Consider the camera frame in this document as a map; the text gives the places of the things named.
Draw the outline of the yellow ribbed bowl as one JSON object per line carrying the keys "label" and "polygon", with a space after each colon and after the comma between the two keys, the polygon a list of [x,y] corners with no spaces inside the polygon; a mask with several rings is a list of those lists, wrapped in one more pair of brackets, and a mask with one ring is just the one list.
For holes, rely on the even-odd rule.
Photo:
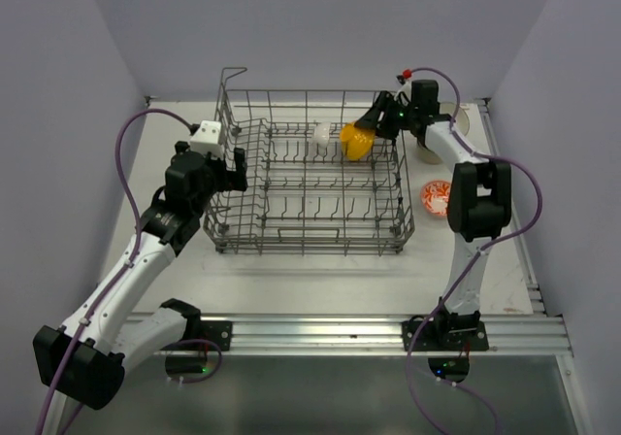
{"label": "yellow ribbed bowl", "polygon": [[340,132],[342,152],[350,161],[358,161],[367,155],[375,142],[375,132],[361,129],[353,123],[346,124]]}

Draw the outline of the small white bowl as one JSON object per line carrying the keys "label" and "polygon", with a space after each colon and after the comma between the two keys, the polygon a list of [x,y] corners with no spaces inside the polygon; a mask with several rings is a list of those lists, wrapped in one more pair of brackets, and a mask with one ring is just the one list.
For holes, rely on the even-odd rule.
{"label": "small white bowl", "polygon": [[330,143],[331,125],[331,122],[320,122],[313,130],[312,141],[322,150]]}

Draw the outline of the beige speckled bowl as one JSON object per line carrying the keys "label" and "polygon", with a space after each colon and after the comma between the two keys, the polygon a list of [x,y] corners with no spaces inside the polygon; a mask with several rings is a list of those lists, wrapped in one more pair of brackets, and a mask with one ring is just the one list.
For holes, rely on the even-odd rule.
{"label": "beige speckled bowl", "polygon": [[442,160],[433,152],[426,149],[420,143],[416,145],[417,157],[426,164],[439,165],[442,164]]}

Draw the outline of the teal and white bowl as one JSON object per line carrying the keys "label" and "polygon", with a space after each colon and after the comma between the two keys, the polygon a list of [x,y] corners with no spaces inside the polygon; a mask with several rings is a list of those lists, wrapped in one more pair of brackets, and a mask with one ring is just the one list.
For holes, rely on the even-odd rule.
{"label": "teal and white bowl", "polygon": [[[440,113],[442,115],[452,116],[455,112],[455,107],[456,105],[454,103],[440,102]],[[464,136],[467,136],[470,131],[470,120],[462,106],[459,106],[459,109],[457,111],[454,127],[458,129],[459,132]]]}

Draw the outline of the white bowl orange pattern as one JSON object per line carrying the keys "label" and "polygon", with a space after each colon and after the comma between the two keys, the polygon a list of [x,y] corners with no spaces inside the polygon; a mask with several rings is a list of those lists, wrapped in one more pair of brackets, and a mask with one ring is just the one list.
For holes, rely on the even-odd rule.
{"label": "white bowl orange pattern", "polygon": [[451,183],[445,180],[433,180],[425,183],[419,192],[424,210],[431,216],[447,216]]}

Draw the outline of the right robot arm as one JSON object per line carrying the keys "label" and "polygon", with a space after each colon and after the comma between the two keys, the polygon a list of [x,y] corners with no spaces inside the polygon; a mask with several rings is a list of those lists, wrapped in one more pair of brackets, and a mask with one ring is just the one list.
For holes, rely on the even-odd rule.
{"label": "right robot arm", "polygon": [[379,138],[410,132],[452,173],[447,221],[455,235],[446,290],[425,318],[403,322],[408,351],[488,350],[480,313],[480,291],[486,252],[511,220],[511,170],[477,151],[456,128],[454,115],[441,112],[434,80],[398,78],[400,88],[382,91],[355,122]]}

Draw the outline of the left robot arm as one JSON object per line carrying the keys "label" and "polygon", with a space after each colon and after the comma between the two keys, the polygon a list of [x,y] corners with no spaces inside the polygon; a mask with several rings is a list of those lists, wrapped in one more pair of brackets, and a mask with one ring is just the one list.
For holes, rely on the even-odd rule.
{"label": "left robot arm", "polygon": [[84,301],[56,328],[44,325],[33,339],[41,381],[93,410],[107,406],[131,367],[172,344],[191,350],[204,341],[199,309],[165,301],[136,338],[120,335],[123,323],[153,281],[198,232],[212,198],[248,188],[245,151],[233,151],[235,167],[185,141],[165,171],[164,184],[140,215],[126,252]]}

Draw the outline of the aluminium front rail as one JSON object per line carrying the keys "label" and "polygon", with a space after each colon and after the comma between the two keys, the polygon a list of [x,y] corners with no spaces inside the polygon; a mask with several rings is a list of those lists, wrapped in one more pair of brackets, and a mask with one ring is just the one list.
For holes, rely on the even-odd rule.
{"label": "aluminium front rail", "polygon": [[[319,315],[202,315],[216,325],[235,356],[402,356],[411,333],[408,318]],[[484,329],[466,345],[447,348],[419,338],[415,351],[428,356],[571,356],[564,321],[545,315],[486,316]]]}

